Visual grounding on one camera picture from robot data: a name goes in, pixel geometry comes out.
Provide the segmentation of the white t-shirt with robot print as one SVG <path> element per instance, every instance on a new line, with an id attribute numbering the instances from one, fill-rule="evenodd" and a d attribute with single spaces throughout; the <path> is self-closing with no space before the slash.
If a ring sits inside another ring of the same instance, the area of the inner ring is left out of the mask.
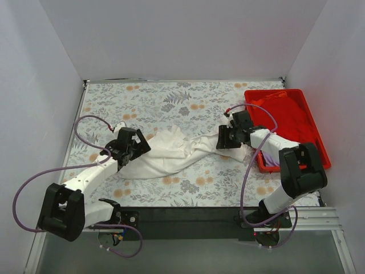
<path id="1" fill-rule="evenodd" d="M 242 162 L 247 148 L 216 149 L 218 127 L 208 134 L 188 138 L 180 127 L 158 132 L 148 140 L 149 152 L 130 161 L 118 174 L 124 179 L 155 179 L 176 174 L 210 154 Z"/>

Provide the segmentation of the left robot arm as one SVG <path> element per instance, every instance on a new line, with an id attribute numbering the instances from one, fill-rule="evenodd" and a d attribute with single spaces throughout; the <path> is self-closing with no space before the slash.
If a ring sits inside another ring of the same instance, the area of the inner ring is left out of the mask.
<path id="1" fill-rule="evenodd" d="M 46 189 L 38 228 L 68 241 L 76 240 L 84 228 L 93 225 L 116 228 L 123 220 L 119 203 L 100 198 L 87 205 L 86 199 L 109 177 L 150 149 L 141 130 L 119 129 L 117 138 L 100 152 L 93 167 L 62 185 L 53 183 Z"/>

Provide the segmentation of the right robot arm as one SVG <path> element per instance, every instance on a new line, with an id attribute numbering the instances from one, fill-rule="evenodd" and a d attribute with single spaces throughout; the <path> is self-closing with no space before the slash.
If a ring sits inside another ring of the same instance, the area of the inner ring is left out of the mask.
<path id="1" fill-rule="evenodd" d="M 271 227 L 297 200 L 327 186 L 325 169 L 313 143 L 290 141 L 273 130 L 255 126 L 248 111 L 235 112 L 229 125 L 218 127 L 216 148 L 234 149 L 243 144 L 278 161 L 281 179 L 281 185 L 260 201 L 257 210 L 241 215 L 246 225 Z"/>

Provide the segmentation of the floral patterned table mat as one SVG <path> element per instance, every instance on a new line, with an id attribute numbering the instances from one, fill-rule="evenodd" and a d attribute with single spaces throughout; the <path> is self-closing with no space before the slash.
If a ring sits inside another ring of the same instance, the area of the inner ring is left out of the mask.
<path id="1" fill-rule="evenodd" d="M 98 151 L 112 139 L 106 124 L 124 121 L 150 139 L 172 125 L 195 137 L 209 133 L 222 113 L 242 103 L 247 90 L 276 90 L 278 80 L 264 82 L 137 82 L 94 83 L 87 87 L 78 131 L 91 144 L 74 139 L 61 182 L 74 178 L 78 165 L 93 162 Z M 236 207 L 256 206 L 280 186 L 277 173 L 260 173 L 250 165 L 253 150 L 238 162 L 211 154 L 181 172 L 158 179 L 128 180 L 114 175 L 88 198 L 109 198 L 122 206 L 142 207 Z"/>

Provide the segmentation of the lavender t-shirt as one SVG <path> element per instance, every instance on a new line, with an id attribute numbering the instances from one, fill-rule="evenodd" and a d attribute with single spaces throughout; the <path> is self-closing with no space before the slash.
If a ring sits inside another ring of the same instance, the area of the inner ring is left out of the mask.
<path id="1" fill-rule="evenodd" d="M 267 166 L 267 167 L 279 167 L 279 160 L 272 157 L 270 154 L 268 154 L 265 151 L 262 151 L 261 153 L 262 153 L 262 157 L 265 161 L 265 166 Z"/>

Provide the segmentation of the red t-shirt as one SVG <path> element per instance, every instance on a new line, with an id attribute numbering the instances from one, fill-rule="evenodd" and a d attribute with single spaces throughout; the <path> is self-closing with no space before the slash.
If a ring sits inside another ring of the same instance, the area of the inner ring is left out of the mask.
<path id="1" fill-rule="evenodd" d="M 286 91 L 279 91 L 259 100 L 251 101 L 252 119 L 257 125 L 268 129 L 274 128 L 271 114 L 276 120 L 276 133 L 281 137 L 298 143 L 315 143 L 313 127 L 308 122 L 306 113 L 295 100 L 288 97 Z"/>

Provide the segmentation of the red plastic bin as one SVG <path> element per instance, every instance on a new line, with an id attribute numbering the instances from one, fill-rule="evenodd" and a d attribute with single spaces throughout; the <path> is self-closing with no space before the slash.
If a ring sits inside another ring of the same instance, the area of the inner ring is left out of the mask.
<path id="1" fill-rule="evenodd" d="M 247 90 L 247 91 L 245 91 L 246 103 L 250 105 L 250 106 L 247 107 L 247 109 L 250 113 L 251 119 L 254 118 L 254 116 L 252 114 L 251 101 L 262 99 L 265 96 L 268 96 L 270 94 L 273 94 L 273 93 L 279 92 L 279 91 L 286 91 L 288 97 L 295 100 L 296 103 L 298 104 L 298 106 L 306 113 L 308 122 L 313 127 L 314 134 L 315 134 L 315 143 L 313 143 L 313 144 L 315 144 L 316 148 L 319 151 L 323 167 L 325 169 L 329 169 L 331 167 L 331 162 L 330 162 L 329 157 L 327 155 L 325 146 L 322 142 L 321 136 L 318 132 L 317 126 L 314 122 L 314 119 L 313 119 L 313 116 L 310 112 L 308 104 L 306 102 L 305 96 L 304 96 L 304 94 L 301 90 L 299 90 L 299 89 L 281 89 L 281 90 Z M 276 122 L 276 120 L 273 118 L 273 116 L 271 114 L 269 114 L 268 116 L 272 119 L 273 122 Z"/>

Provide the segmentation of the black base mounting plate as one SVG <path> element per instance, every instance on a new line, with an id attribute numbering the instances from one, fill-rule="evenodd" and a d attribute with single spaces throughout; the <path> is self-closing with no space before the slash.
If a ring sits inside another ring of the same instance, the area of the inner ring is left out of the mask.
<path id="1" fill-rule="evenodd" d="M 144 240 L 255 241 L 238 207 L 125 207 L 114 221 L 136 228 Z"/>

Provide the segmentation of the aluminium frame rail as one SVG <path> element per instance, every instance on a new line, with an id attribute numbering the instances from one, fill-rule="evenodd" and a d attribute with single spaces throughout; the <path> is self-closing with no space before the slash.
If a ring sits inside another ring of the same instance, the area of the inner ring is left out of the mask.
<path id="1" fill-rule="evenodd" d="M 274 235 L 255 228 L 255 241 L 144 240 L 130 232 L 106 251 L 109 230 L 87 229 L 74 242 L 35 238 L 26 273 L 355 273 L 342 226 L 331 207 L 290 211 Z"/>

